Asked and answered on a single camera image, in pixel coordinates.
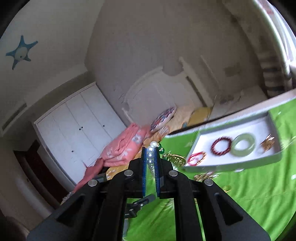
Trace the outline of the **pink folded quilt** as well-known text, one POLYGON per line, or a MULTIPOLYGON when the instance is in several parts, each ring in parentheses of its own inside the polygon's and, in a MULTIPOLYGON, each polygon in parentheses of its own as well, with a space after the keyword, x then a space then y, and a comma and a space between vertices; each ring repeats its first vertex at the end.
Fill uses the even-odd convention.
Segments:
POLYGON ((86 168, 84 177, 75 186, 73 193, 93 179, 103 167, 116 167, 128 164, 142 148, 143 141, 150 135, 150 126, 139 126, 136 123, 129 125, 103 149, 95 164, 86 168))

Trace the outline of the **gold ring green stone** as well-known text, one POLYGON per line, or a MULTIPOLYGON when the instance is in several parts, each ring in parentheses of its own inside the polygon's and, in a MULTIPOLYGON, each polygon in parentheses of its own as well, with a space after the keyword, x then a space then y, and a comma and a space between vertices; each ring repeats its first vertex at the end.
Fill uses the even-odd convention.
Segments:
POLYGON ((229 191, 231 191, 231 186, 230 185, 224 185, 222 187, 222 189, 223 189, 224 192, 228 193, 229 191))

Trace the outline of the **white bed headboard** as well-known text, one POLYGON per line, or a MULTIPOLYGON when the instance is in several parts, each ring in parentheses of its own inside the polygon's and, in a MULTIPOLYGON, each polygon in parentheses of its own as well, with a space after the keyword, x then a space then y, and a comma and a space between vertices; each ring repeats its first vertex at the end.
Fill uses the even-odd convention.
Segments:
POLYGON ((122 111, 131 123, 147 125, 173 106, 212 107, 213 99, 183 57, 179 58, 182 71, 167 75, 159 66, 140 77, 128 90, 122 111))

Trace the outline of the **pale green jade bangle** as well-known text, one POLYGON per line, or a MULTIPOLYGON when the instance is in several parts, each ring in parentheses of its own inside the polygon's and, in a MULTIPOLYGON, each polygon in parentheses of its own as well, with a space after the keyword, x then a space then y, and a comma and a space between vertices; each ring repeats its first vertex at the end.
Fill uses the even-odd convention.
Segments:
POLYGON ((238 135, 231 144, 230 153, 236 157, 245 157, 255 149, 255 136, 251 133, 238 135))

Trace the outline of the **patterned embroidered pillow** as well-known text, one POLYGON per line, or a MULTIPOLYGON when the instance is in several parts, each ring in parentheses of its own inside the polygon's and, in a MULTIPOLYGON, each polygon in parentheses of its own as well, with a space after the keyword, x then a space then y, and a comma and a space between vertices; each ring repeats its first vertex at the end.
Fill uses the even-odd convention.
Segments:
POLYGON ((155 133, 164 127, 174 116, 177 108, 171 107, 163 111, 151 124, 150 132, 155 133))

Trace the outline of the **blue starfish wall sticker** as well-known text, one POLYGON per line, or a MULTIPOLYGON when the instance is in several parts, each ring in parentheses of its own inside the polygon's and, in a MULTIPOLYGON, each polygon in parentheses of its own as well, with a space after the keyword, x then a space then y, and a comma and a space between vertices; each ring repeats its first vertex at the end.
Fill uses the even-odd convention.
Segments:
POLYGON ((13 57, 13 59, 14 59, 12 67, 11 67, 12 70, 14 70, 16 65, 23 60, 25 60, 27 62, 31 61, 31 59, 28 57, 28 53, 34 46, 36 46, 36 44, 38 44, 38 41, 34 41, 30 44, 27 44, 25 42, 24 36, 21 35, 20 42, 19 42, 18 46, 16 47, 16 49, 6 53, 7 57, 13 57))

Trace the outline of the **yellow beige pillow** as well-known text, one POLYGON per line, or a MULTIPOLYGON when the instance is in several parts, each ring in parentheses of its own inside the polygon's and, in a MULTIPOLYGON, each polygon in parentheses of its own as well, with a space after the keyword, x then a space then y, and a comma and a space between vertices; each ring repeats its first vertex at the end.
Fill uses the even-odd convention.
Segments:
POLYGON ((189 122, 189 119, 195 108, 191 105, 180 106, 177 108, 174 116, 166 124, 166 133, 181 129, 184 124, 189 122))

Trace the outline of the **large gold bangle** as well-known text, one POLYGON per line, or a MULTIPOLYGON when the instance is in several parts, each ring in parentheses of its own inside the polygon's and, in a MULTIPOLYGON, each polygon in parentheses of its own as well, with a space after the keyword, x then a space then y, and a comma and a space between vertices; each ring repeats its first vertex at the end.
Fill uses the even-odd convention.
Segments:
POLYGON ((185 166, 187 163, 185 157, 178 154, 164 153, 163 159, 170 161, 171 163, 179 167, 185 166))

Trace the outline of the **white wardrobe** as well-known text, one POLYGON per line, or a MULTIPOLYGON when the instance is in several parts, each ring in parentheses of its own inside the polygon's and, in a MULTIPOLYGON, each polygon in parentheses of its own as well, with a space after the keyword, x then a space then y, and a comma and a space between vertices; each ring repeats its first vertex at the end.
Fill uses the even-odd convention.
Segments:
POLYGON ((34 126, 47 153, 74 185, 125 129, 94 82, 53 106, 34 126))

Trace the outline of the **grey shallow cardboard tray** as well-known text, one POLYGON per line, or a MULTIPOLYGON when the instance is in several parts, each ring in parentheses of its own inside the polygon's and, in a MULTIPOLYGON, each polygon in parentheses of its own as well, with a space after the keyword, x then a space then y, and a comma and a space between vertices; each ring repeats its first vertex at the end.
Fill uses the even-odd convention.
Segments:
POLYGON ((295 111, 295 90, 219 120, 167 135, 161 144, 185 158, 177 168, 191 173, 234 171, 279 162, 286 148, 280 119, 295 111))

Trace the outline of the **wall power socket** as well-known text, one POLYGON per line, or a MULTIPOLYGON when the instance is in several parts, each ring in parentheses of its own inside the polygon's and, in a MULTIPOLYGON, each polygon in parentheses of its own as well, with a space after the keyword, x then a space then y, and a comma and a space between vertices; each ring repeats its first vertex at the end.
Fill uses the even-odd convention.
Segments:
POLYGON ((226 77, 233 77, 235 75, 239 75, 241 73, 241 65, 239 62, 235 63, 232 66, 228 66, 224 68, 224 73, 226 77))

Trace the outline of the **patterned window curtain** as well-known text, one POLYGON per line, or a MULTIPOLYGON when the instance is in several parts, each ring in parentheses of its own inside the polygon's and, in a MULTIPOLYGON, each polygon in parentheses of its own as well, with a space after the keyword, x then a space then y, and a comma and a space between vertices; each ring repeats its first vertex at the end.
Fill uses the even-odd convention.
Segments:
POLYGON ((271 98, 292 90, 292 74, 284 73, 276 51, 263 35, 259 36, 259 50, 256 54, 262 69, 266 95, 271 98))

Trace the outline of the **gold brooch pin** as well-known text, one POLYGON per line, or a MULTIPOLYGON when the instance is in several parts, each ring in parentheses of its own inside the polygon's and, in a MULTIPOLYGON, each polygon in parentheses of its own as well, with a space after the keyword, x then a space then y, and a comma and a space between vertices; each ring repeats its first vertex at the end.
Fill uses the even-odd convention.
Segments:
POLYGON ((268 150, 270 150, 275 143, 275 137, 272 136, 271 134, 269 134, 261 143, 261 147, 263 149, 264 152, 267 152, 268 150))

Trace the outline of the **green cartoon bed sheet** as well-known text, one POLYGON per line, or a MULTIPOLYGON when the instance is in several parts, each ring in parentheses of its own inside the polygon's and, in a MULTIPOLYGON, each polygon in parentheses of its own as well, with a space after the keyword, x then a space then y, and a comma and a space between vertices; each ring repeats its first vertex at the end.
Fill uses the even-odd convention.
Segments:
MULTIPOLYGON (((285 112, 295 121, 295 111, 285 112)), ((271 240, 283 237, 295 224, 295 125, 280 119, 286 148, 282 159, 273 164, 241 172, 214 176, 221 188, 269 234, 271 240)), ((159 199, 144 206, 129 220, 125 240, 175 240, 175 214, 172 199, 159 199)))

